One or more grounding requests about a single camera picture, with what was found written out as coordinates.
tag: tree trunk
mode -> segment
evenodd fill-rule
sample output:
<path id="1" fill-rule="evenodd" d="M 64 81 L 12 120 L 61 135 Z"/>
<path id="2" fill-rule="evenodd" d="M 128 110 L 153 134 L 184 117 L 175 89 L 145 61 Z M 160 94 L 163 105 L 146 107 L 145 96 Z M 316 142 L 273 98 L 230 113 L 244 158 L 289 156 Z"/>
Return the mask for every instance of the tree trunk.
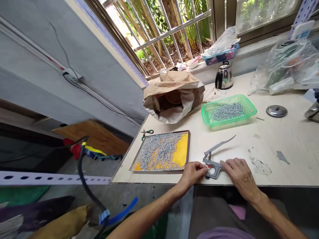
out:
<path id="1" fill-rule="evenodd" d="M 167 18 L 170 22 L 171 27 L 174 28 L 174 27 L 181 25 L 182 23 L 179 20 L 177 6 L 175 5 L 174 0 L 162 0 L 162 2 L 163 2 L 164 9 L 166 11 Z M 181 42 L 182 34 L 183 34 L 182 31 L 174 33 L 175 38 L 179 42 Z M 188 57 L 191 59 L 192 53 L 189 51 L 185 40 L 183 41 L 183 44 L 185 46 L 185 50 L 186 50 Z"/>
<path id="2" fill-rule="evenodd" d="M 144 10 L 144 12 L 145 12 L 145 14 L 146 14 L 147 21 L 150 23 L 150 26 L 151 26 L 151 28 L 152 28 L 154 34 L 155 34 L 155 37 L 158 37 L 159 35 L 158 35 L 157 31 L 156 31 L 156 26 L 153 24 L 152 17 L 151 17 L 151 16 L 149 15 L 149 13 L 147 12 L 146 6 L 145 6 L 143 0 L 140 0 L 140 2 L 141 2 L 141 5 L 142 5 L 142 7 L 143 7 L 143 10 Z M 160 55 L 160 57 L 162 57 L 162 56 L 163 56 L 163 52 L 162 52 L 162 44 L 161 44 L 161 42 L 158 41 L 158 42 L 157 42 L 157 45 L 158 45 L 158 47 L 159 47 L 159 55 Z"/>
<path id="3" fill-rule="evenodd" d="M 133 26 L 135 27 L 135 29 L 137 30 L 137 32 L 140 34 L 140 36 L 143 38 L 143 40 L 145 42 L 148 41 L 147 37 L 145 36 L 145 34 L 143 33 L 142 29 L 140 28 L 140 26 L 136 23 L 134 17 L 131 15 L 129 9 L 126 7 L 125 3 L 123 0 L 120 0 L 121 6 L 124 8 L 125 13 L 127 14 L 127 16 L 129 17 L 131 23 L 133 24 Z M 150 51 L 153 53 L 154 57 L 157 59 L 158 63 L 160 63 L 160 59 L 156 54 L 156 48 L 153 45 L 149 46 Z"/>

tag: soil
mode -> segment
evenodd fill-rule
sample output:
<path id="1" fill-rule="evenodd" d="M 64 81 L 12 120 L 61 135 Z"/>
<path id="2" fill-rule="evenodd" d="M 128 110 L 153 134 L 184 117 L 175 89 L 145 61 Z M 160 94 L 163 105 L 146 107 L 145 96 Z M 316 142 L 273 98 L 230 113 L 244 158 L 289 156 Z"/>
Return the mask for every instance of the soil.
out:
<path id="1" fill-rule="evenodd" d="M 209 48 L 210 46 L 211 46 L 210 41 L 203 42 L 202 43 L 203 51 L 205 49 Z M 178 48 L 179 48 L 179 52 L 181 54 L 181 57 L 182 57 L 183 61 L 187 62 L 188 60 L 190 60 L 188 58 L 187 53 L 186 53 L 184 44 L 178 44 Z M 176 64 L 177 62 L 180 62 L 174 44 L 168 45 L 167 49 L 168 49 L 168 52 L 170 53 L 170 56 L 171 56 L 172 61 L 174 62 L 174 64 Z M 193 58 L 199 56 L 200 55 L 200 50 L 198 48 L 192 49 L 192 55 L 193 55 Z M 155 58 L 153 56 L 150 56 L 150 58 L 151 58 L 154 66 L 156 67 L 156 69 L 158 71 L 160 71 L 161 68 L 164 68 L 163 65 L 161 63 L 159 63 L 157 60 L 155 60 Z M 170 60 L 169 60 L 169 58 L 168 58 L 168 56 L 167 56 L 167 54 L 166 54 L 164 49 L 163 49 L 163 56 L 161 57 L 161 59 L 162 59 L 164 65 L 166 66 L 166 68 L 171 68 L 173 66 L 172 63 L 170 62 Z M 153 66 L 151 65 L 150 62 L 146 61 L 143 64 L 146 67 L 147 71 L 150 73 L 150 75 L 156 74 L 156 71 L 154 70 L 154 68 L 153 68 Z"/>

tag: kettle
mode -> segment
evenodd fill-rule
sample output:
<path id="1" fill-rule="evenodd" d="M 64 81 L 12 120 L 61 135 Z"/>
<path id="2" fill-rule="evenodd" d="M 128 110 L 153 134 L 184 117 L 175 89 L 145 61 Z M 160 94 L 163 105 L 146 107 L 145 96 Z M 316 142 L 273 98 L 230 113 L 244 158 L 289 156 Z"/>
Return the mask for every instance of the kettle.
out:
<path id="1" fill-rule="evenodd" d="M 215 88 L 227 90 L 233 86 L 233 76 L 231 66 L 228 61 L 223 61 L 218 67 L 218 72 L 215 79 Z"/>
<path id="2" fill-rule="evenodd" d="M 319 99 L 306 111 L 305 116 L 319 123 Z"/>

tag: black hose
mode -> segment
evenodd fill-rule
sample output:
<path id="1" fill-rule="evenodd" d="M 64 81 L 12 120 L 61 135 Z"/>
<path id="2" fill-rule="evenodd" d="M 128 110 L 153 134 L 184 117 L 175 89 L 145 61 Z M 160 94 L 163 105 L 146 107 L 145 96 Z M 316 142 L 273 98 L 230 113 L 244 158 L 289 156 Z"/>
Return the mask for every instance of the black hose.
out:
<path id="1" fill-rule="evenodd" d="M 89 136 L 84 137 L 83 142 L 86 142 L 88 138 L 89 138 Z M 78 174 L 79 174 L 79 177 L 80 177 L 80 179 L 81 179 L 81 182 L 82 182 L 82 185 L 83 185 L 83 187 L 84 187 L 85 192 L 88 194 L 88 196 L 91 198 L 91 200 L 100 208 L 101 212 L 103 213 L 103 212 L 106 210 L 105 206 L 97 199 L 97 197 L 96 197 L 96 196 L 92 193 L 92 191 L 89 189 L 88 185 L 86 184 L 84 175 L 83 175 L 83 171 L 82 171 L 82 160 L 83 160 L 83 157 L 84 157 L 84 148 L 85 148 L 85 145 L 82 145 L 82 146 L 81 146 L 81 152 L 80 152 L 80 158 L 79 158 L 79 160 L 78 160 L 78 162 L 77 162 Z M 99 232 L 96 234 L 96 236 L 94 237 L 94 239 L 98 239 L 98 238 L 101 236 L 101 234 L 103 233 L 103 231 L 105 230 L 105 228 L 106 228 L 106 226 L 107 226 L 108 218 L 109 218 L 109 217 L 107 217 L 107 218 L 104 220 L 101 229 L 100 229 Z"/>

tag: tray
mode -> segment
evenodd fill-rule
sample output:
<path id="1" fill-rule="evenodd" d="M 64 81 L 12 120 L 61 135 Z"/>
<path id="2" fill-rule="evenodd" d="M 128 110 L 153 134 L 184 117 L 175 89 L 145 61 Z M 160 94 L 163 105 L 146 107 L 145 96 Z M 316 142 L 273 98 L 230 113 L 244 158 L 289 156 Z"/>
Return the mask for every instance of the tray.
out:
<path id="1" fill-rule="evenodd" d="M 218 108 L 224 105 L 231 105 L 239 103 L 243 109 L 243 115 L 238 117 L 233 117 L 230 119 L 224 120 L 217 120 L 217 119 L 210 119 L 209 115 L 216 111 Z M 202 117 L 203 121 L 206 125 L 210 127 L 221 126 L 226 124 L 237 123 L 241 121 L 247 120 L 250 116 L 257 114 L 257 109 L 255 106 L 250 102 L 250 100 L 244 95 L 234 95 L 228 98 L 224 98 L 221 100 L 213 101 L 206 103 L 202 106 Z"/>
<path id="2" fill-rule="evenodd" d="M 206 65 L 212 65 L 218 62 L 233 59 L 236 56 L 238 49 L 239 49 L 239 44 L 236 43 L 235 46 L 228 51 L 224 51 L 222 53 L 218 53 L 212 56 L 202 56 L 202 58 L 205 60 Z"/>
<path id="3" fill-rule="evenodd" d="M 154 146 L 154 149 L 147 150 L 147 152 L 150 152 L 147 155 L 148 161 L 144 163 L 146 165 L 145 167 L 141 167 L 141 156 L 143 154 L 143 150 L 145 148 L 145 145 L 147 143 L 150 143 L 150 141 L 155 141 L 156 137 L 163 137 L 167 135 L 167 139 L 163 142 L 170 141 L 170 138 L 175 136 L 181 135 L 178 142 L 174 145 L 176 145 L 175 151 L 169 150 L 168 152 L 172 152 L 172 163 L 171 164 L 164 164 L 162 165 L 160 160 L 158 159 L 158 153 L 163 153 L 162 150 L 169 148 L 167 145 L 162 145 L 161 143 L 158 144 L 158 147 Z M 183 170 L 185 164 L 188 163 L 188 156 L 189 156 L 189 142 L 190 142 L 190 132 L 189 130 L 184 131 L 176 131 L 176 132 L 170 132 L 170 133 L 163 133 L 163 134 L 155 134 L 155 135 L 148 135 L 144 138 L 143 143 L 141 144 L 141 147 L 133 161 L 133 164 L 130 168 L 130 171 L 135 172 L 158 172 L 158 171 L 175 171 L 175 170 Z"/>

